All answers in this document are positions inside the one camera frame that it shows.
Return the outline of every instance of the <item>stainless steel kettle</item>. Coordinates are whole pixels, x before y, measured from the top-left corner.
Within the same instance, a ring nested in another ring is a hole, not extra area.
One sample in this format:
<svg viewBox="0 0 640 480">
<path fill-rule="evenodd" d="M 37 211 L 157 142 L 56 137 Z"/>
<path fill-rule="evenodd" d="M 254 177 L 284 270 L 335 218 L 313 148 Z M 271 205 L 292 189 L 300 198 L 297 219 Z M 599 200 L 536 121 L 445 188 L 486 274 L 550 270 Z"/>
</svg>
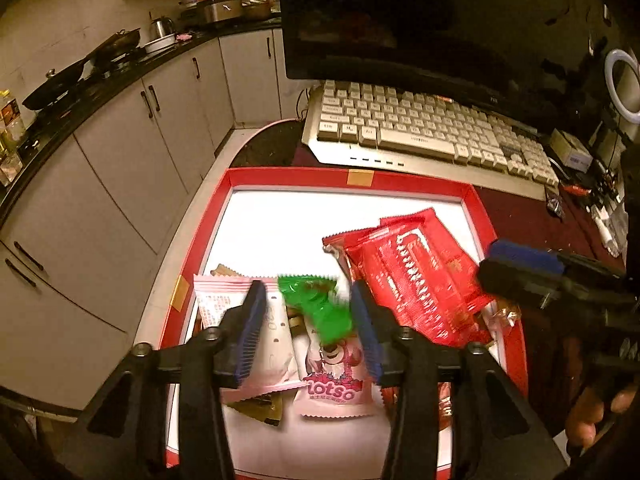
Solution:
<svg viewBox="0 0 640 480">
<path fill-rule="evenodd" d="M 165 36 L 169 36 L 174 33 L 174 22 L 166 16 L 161 16 L 151 22 L 151 26 L 149 28 L 149 38 L 151 41 L 164 38 Z"/>
</svg>

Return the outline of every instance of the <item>wall cabinet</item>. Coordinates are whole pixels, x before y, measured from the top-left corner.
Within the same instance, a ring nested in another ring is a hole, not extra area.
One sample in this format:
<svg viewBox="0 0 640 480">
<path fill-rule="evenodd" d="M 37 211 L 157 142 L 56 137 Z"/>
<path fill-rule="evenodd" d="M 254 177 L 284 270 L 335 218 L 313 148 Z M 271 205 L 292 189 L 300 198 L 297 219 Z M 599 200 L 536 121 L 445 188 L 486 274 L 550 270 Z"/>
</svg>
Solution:
<svg viewBox="0 0 640 480">
<path fill-rule="evenodd" d="M 302 113 L 307 104 L 306 92 L 304 91 L 312 85 L 319 84 L 319 82 L 309 79 L 289 79 L 287 77 L 281 28 L 273 29 L 273 45 L 276 56 L 278 94 L 280 95 L 282 118 L 295 119 L 298 116 L 296 105 L 298 105 L 299 113 Z"/>
<path fill-rule="evenodd" d="M 281 119 L 272 32 L 223 36 L 220 47 L 236 124 L 264 126 Z"/>
<path fill-rule="evenodd" d="M 74 135 L 107 192 L 158 253 L 187 192 L 146 104 L 148 99 L 137 81 Z"/>
<path fill-rule="evenodd" d="M 78 308 L 0 244 L 0 384 L 82 410 L 127 352 L 127 334 Z"/>
<path fill-rule="evenodd" d="M 200 104 L 206 115 L 209 136 L 215 149 L 234 126 L 234 111 L 226 85 L 220 42 L 208 41 L 188 51 L 185 56 L 191 57 L 193 62 Z"/>
<path fill-rule="evenodd" d="M 152 113 L 188 193 L 198 189 L 215 159 L 191 57 L 178 56 L 142 78 Z"/>
<path fill-rule="evenodd" d="M 75 304 L 135 333 L 156 254 L 108 195 L 73 136 L 24 190 L 0 238 Z"/>
</svg>

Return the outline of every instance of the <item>white keyboard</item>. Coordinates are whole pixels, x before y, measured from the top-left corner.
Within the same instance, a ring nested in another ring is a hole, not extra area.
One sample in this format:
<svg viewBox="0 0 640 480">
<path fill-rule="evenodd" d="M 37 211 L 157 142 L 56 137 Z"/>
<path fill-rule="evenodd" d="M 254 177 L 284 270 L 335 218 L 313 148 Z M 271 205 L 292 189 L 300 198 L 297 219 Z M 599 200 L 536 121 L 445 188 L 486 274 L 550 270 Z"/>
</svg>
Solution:
<svg viewBox="0 0 640 480">
<path fill-rule="evenodd" d="M 325 81 L 303 142 L 320 162 L 404 171 L 538 200 L 558 185 L 542 146 L 510 124 L 439 96 Z"/>
</svg>

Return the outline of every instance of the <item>black countertop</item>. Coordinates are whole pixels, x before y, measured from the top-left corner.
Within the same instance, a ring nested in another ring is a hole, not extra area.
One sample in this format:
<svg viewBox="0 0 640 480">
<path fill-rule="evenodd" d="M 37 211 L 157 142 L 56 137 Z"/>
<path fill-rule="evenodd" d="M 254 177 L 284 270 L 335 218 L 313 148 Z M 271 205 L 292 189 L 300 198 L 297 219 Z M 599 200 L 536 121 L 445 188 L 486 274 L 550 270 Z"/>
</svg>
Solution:
<svg viewBox="0 0 640 480">
<path fill-rule="evenodd" d="M 76 96 L 67 95 L 66 97 L 60 98 L 57 103 L 51 105 L 51 110 L 48 112 L 48 119 L 46 117 L 47 114 L 39 113 L 36 116 L 36 120 L 27 129 L 28 140 L 18 150 L 22 157 L 24 167 L 8 187 L 0 189 L 0 227 L 2 227 L 2 224 L 9 215 L 18 197 L 27 187 L 27 184 L 65 139 L 99 108 L 116 97 L 116 95 L 122 92 L 127 86 L 135 83 L 143 75 L 158 68 L 174 57 L 180 56 L 180 54 L 203 43 L 207 43 L 207 41 L 231 34 L 280 27 L 281 19 L 277 16 L 263 22 L 236 23 L 226 27 L 218 27 L 207 32 L 201 32 L 194 35 L 193 39 L 189 41 L 177 43 L 158 54 L 150 54 L 149 56 L 143 57 L 127 70 L 113 73 L 109 78 L 103 79 L 98 84 L 83 89 Z"/>
</svg>

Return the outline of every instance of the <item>screw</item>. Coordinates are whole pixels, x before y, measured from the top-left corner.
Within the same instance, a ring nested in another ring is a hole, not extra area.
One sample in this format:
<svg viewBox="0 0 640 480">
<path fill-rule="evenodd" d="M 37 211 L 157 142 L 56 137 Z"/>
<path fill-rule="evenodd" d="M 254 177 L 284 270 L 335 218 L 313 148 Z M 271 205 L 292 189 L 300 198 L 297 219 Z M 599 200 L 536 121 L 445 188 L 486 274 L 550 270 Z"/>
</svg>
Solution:
<svg viewBox="0 0 640 480">
<path fill-rule="evenodd" d="M 151 354 L 154 348 L 149 343 L 138 343 L 131 349 L 131 355 L 135 357 L 145 357 Z"/>
<path fill-rule="evenodd" d="M 473 355 L 482 355 L 484 353 L 484 346 L 482 346 L 482 343 L 471 343 L 469 345 L 469 351 Z"/>
<path fill-rule="evenodd" d="M 204 331 L 205 341 L 215 341 L 220 337 L 220 330 L 215 326 L 210 326 Z"/>
<path fill-rule="evenodd" d="M 405 339 L 405 340 L 413 339 L 411 327 L 409 326 L 400 327 L 400 339 Z"/>
</svg>

